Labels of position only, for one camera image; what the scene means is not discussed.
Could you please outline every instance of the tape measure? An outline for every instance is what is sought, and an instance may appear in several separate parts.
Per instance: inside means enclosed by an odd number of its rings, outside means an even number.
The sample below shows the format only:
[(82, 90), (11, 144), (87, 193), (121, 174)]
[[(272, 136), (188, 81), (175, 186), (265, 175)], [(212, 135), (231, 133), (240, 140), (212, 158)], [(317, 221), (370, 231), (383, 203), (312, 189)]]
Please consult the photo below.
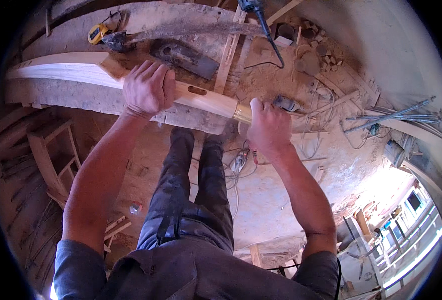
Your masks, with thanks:
[(114, 31), (116, 31), (119, 27), (119, 24), (121, 23), (121, 13), (119, 11), (115, 12), (115, 13), (111, 13), (109, 14), (109, 16), (104, 19), (104, 21), (102, 21), (99, 24), (96, 24), (95, 26), (91, 27), (89, 33), (88, 33), (88, 42), (90, 42), (90, 44), (92, 45), (96, 45), (99, 42), (101, 42), (101, 39), (105, 36), (108, 35), (110, 33), (113, 32), (113, 30), (110, 30), (105, 24), (104, 22), (106, 20), (108, 20), (109, 18), (111, 18), (112, 16), (119, 14), (119, 21), (118, 21), (118, 25), (116, 26), (116, 28), (114, 29)]

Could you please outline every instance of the workbench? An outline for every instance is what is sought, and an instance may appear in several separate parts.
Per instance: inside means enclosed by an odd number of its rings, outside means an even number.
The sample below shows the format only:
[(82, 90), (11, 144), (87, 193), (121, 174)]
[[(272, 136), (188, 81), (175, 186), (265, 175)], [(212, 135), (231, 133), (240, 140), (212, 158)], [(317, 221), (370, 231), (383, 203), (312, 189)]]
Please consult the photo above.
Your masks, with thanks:
[[(89, 44), (87, 33), (94, 24), (103, 21), (110, 12), (114, 11), (121, 11), (123, 15), (127, 16), (121, 22), (119, 30), (126, 30), (128, 34), (162, 28), (163, 25), (174, 23), (179, 24), (179, 26), (187, 24), (192, 26), (193, 22), (197, 24), (232, 22), (235, 14), (233, 11), (193, 3), (168, 4), (153, 1), (123, 4), (82, 15), (55, 27), (52, 29), (50, 36), (44, 35), (27, 46), (22, 51), (21, 60), (26, 61), (45, 55), (75, 51), (109, 52), (110, 50), (106, 45)], [(109, 22), (116, 21), (107, 21), (108, 27), (113, 26)], [(184, 42), (217, 62), (221, 60), (227, 38), (227, 34), (194, 34), (174, 37), (174, 39)], [(245, 37), (236, 47), (234, 60), (224, 89), (225, 95), (233, 96), (236, 91), (251, 40), (251, 38)], [(151, 41), (141, 42), (127, 54), (113, 53), (113, 55), (124, 67), (131, 69), (146, 59), (154, 59), (147, 54), (151, 43)], [(213, 90), (216, 75), (213, 79), (206, 80), (184, 69), (177, 67), (173, 67), (173, 69), (176, 71), (177, 80)], [(120, 114), (121, 104), (124, 103), (121, 90), (90, 83), (54, 79), (14, 79), (5, 81), (4, 97), (5, 103), (31, 103), (36, 105), (60, 105), (62, 103), (62, 106), (70, 108), (115, 115)], [(169, 110), (153, 117), (152, 121), (220, 134), (227, 118), (175, 103)]]

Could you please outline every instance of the hand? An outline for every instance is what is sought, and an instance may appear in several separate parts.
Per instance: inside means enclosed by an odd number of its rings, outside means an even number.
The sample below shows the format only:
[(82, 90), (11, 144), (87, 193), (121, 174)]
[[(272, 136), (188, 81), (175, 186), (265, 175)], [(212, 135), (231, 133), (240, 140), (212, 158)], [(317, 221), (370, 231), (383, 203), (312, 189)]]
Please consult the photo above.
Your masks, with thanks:
[(159, 62), (145, 61), (134, 67), (123, 85), (125, 113), (151, 119), (175, 101), (175, 71)]
[(259, 150), (269, 160), (282, 154), (291, 145), (291, 117), (271, 103), (251, 100), (253, 120), (247, 132), (249, 147)]

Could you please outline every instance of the gray shirt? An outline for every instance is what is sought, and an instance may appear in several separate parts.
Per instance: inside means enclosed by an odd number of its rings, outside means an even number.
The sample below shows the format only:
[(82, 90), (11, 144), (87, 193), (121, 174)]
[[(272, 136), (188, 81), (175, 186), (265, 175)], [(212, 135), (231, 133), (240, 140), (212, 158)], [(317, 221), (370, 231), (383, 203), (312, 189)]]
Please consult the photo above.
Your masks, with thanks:
[(333, 299), (336, 255), (322, 251), (303, 260), (287, 279), (242, 261), (213, 243), (183, 235), (121, 258), (108, 279), (101, 255), (62, 240), (55, 260), (59, 299)]

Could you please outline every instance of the person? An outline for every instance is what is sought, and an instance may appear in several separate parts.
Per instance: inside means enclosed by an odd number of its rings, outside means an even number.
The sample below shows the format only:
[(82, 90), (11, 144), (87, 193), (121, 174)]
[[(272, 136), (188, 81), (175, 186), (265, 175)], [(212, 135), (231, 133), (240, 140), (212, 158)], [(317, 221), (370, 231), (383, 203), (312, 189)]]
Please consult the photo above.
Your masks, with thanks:
[(290, 116), (251, 101), (251, 148), (272, 163), (286, 187), (307, 244), (292, 279), (234, 257), (222, 136), (207, 136), (199, 192), (189, 198), (190, 130), (174, 128), (159, 183), (135, 251), (106, 279), (103, 237), (135, 141), (150, 118), (174, 102), (175, 73), (145, 61), (126, 77), (126, 106), (74, 179), (56, 249), (59, 299), (333, 299), (338, 281), (336, 228), (329, 202), (290, 143)]

